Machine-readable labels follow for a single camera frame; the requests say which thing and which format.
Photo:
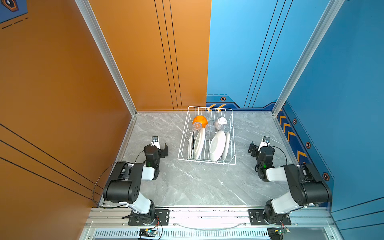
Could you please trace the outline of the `white wire dish rack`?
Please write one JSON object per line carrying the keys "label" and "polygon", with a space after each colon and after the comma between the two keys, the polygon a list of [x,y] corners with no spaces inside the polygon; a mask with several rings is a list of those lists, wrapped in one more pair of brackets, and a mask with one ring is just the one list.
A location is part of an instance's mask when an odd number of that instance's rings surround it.
{"label": "white wire dish rack", "polygon": [[[203,147],[203,151],[200,155],[200,157],[197,160],[194,160],[194,150],[193,150],[193,157],[191,160],[188,159],[188,145],[189,145],[189,139],[190,135],[193,131],[193,120],[196,116],[202,115],[207,118],[208,124],[215,126],[215,121],[220,117],[225,117],[228,120],[228,123],[226,125],[222,125],[220,131],[230,132],[230,147],[228,156],[225,161],[222,161],[222,156],[219,158],[218,161],[212,162],[209,158],[209,149],[210,144],[215,136],[215,134],[219,131],[215,128],[215,132],[213,134],[208,134],[206,132],[206,138],[205,138],[205,144]],[[194,138],[194,147],[195,147],[195,141],[197,134],[199,131],[195,132],[195,138]],[[180,148],[178,151],[178,160],[181,161],[190,161],[190,162],[200,162],[200,163],[211,163],[211,164],[221,164],[221,165],[235,165],[237,163],[236,160],[236,148],[235,148],[235,131],[234,131],[234,115],[233,110],[226,109],[226,108],[212,108],[212,107],[195,107],[195,106],[189,106],[187,111],[187,116],[184,124],[184,129],[182,133],[182,139],[180,143]]]}

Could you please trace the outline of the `watermelon pattern plate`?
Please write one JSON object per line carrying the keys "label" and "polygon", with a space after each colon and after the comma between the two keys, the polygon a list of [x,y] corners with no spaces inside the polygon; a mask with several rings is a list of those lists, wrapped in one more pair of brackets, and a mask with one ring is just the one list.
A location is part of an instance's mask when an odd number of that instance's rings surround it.
{"label": "watermelon pattern plate", "polygon": [[189,139],[189,145],[188,145],[188,159],[191,160],[193,157],[193,150],[194,150],[194,138],[195,138],[195,132],[192,131]]}

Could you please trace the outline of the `green rimmed white plate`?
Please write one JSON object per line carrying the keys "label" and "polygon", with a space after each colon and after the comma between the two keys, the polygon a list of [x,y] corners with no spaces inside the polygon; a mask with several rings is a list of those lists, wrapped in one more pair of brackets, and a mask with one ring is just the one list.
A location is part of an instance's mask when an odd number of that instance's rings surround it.
{"label": "green rimmed white plate", "polygon": [[199,130],[199,133],[197,134],[196,141],[195,141],[194,160],[197,160],[200,157],[205,144],[205,138],[206,138],[206,129],[201,128]]}

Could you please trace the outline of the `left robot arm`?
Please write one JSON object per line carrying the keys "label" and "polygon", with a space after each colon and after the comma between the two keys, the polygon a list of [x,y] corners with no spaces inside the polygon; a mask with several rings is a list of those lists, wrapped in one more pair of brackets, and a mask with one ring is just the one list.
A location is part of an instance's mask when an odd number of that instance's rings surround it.
{"label": "left robot arm", "polygon": [[118,162],[115,164],[103,190],[103,198],[132,211],[123,219],[133,224],[151,225],[160,222],[155,204],[141,192],[142,181],[154,181],[160,173],[161,159],[169,155],[169,147],[159,149],[156,145],[144,147],[146,160],[143,163]]}

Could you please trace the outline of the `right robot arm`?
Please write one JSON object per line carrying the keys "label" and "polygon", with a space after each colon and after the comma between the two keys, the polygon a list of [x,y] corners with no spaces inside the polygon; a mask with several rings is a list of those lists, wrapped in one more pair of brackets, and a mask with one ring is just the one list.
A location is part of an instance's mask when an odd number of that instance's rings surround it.
{"label": "right robot arm", "polygon": [[257,160],[255,171],[264,182],[286,182],[289,191],[268,200],[261,216],[269,225],[281,223],[293,211],[332,200],[332,191],[312,164],[273,166],[275,149],[267,142],[250,143],[248,152]]}

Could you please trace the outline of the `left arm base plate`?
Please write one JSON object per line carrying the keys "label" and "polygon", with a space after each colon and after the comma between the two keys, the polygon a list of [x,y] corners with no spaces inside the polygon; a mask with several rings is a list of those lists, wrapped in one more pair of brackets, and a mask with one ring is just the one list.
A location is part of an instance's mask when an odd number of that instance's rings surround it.
{"label": "left arm base plate", "polygon": [[155,209],[148,214],[135,214],[132,212],[129,218],[129,226],[155,226],[160,222],[161,226],[168,226],[170,220],[170,210],[168,209]]}

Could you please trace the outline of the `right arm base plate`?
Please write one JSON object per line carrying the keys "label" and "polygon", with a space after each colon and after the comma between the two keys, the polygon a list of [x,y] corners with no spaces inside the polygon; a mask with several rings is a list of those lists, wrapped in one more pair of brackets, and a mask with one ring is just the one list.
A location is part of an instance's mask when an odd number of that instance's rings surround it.
{"label": "right arm base plate", "polygon": [[292,224],[288,214],[266,213],[262,209],[250,209],[248,214],[252,226],[280,225],[281,223],[285,226],[290,226]]}

